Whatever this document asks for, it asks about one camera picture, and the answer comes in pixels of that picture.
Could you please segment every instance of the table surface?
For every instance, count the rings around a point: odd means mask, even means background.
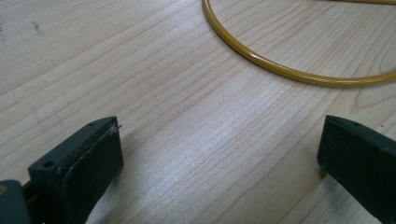
[[[333,77],[396,69],[396,7],[213,0],[271,60]],[[0,2],[0,179],[117,116],[124,168],[89,223],[376,223],[320,175],[325,115],[396,138],[396,83],[276,76],[231,50],[198,0]]]

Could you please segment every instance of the yellow wire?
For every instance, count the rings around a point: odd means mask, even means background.
[[[365,3],[378,3],[378,4],[390,4],[396,5],[396,1],[391,0],[350,0],[351,2],[365,2]],[[255,51],[247,48],[245,45],[236,40],[228,31],[221,25],[219,20],[216,18],[215,13],[210,6],[209,0],[202,0],[204,12],[210,24],[213,26],[214,30],[218,35],[236,52],[250,60],[251,62],[257,64],[258,66],[271,71],[275,74],[281,75],[283,77],[291,78],[294,80],[311,83],[320,86],[328,87],[364,87],[371,86],[379,83],[390,82],[396,80],[396,71],[388,72],[385,74],[372,76],[372,77],[325,77],[315,74],[310,74],[302,71],[298,71],[279,63],[272,62]]]

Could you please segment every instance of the dark green plastic object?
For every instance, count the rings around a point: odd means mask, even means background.
[[[116,117],[91,122],[29,167],[31,180],[0,181],[0,224],[79,224],[123,166]]]
[[[396,142],[357,122],[327,116],[318,163],[382,223],[396,223]]]

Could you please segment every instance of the wood grain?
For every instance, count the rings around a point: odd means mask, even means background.
[[[396,7],[213,0],[244,44],[296,69],[396,69]],[[200,1],[1,1],[0,179],[116,115],[125,167],[89,223],[376,223],[316,161],[326,114],[396,139],[396,85],[331,89],[226,46]]]

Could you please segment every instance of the wooden table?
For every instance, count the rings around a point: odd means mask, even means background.
[[[396,69],[396,7],[213,0],[240,41],[334,77]],[[396,138],[396,83],[332,89],[231,50],[198,0],[0,2],[0,179],[116,115],[125,166],[89,223],[376,223],[329,175],[327,114]]]

